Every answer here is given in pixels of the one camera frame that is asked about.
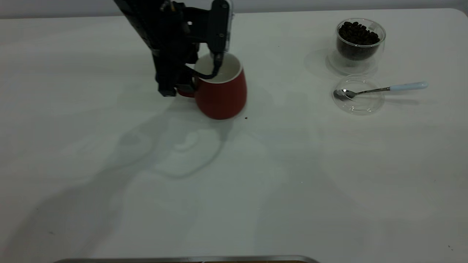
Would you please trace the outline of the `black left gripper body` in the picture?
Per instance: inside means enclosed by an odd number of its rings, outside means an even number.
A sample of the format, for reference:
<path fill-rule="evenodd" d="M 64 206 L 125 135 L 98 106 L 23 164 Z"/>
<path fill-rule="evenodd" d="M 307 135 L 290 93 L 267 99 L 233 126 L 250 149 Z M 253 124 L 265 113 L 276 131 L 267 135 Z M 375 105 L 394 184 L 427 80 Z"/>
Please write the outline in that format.
<path fill-rule="evenodd" d="M 156 70 L 180 70 L 198 60 L 201 9 L 184 2 L 152 2 L 152 58 Z"/>

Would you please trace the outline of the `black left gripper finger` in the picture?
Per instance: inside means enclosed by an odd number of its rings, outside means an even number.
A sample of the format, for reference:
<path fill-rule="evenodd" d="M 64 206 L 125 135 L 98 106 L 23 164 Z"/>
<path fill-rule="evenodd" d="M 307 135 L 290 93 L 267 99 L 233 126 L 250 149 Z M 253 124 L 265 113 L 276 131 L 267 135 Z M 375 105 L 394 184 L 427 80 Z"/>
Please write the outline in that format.
<path fill-rule="evenodd" d="M 196 85 L 194 83 L 194 75 L 191 69 L 185 67 L 180 70 L 178 75 L 178 93 L 179 94 L 194 94 Z"/>
<path fill-rule="evenodd" d="M 177 96 L 176 83 L 178 80 L 179 68 L 158 67 L 157 83 L 158 91 L 163 97 Z"/>

